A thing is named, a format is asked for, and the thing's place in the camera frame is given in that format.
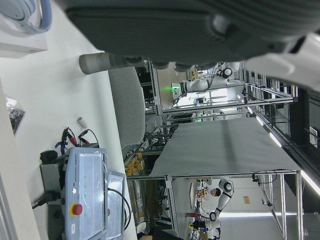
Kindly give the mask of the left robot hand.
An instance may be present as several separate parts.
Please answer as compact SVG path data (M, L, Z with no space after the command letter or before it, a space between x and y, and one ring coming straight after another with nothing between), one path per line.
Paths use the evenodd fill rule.
M98 49L83 72L175 64L185 72L245 62L267 77L320 90L317 0L59 0L68 20Z

